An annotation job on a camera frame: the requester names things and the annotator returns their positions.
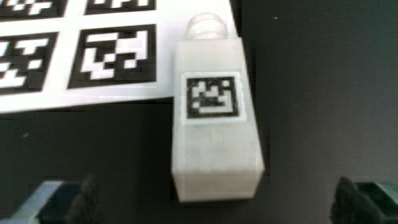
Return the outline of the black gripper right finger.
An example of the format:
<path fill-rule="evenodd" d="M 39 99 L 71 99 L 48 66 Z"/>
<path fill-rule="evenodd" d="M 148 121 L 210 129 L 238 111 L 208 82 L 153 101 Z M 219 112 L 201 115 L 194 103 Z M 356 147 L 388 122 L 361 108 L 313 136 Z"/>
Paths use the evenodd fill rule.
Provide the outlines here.
<path fill-rule="evenodd" d="M 398 183 L 340 178 L 331 208 L 332 224 L 398 224 Z"/>

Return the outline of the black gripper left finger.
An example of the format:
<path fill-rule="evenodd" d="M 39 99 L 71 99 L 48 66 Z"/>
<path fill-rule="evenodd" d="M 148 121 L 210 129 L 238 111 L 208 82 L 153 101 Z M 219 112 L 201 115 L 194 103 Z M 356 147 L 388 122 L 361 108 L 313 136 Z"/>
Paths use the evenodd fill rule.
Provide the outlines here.
<path fill-rule="evenodd" d="M 98 179 L 45 181 L 2 224 L 105 224 Z"/>

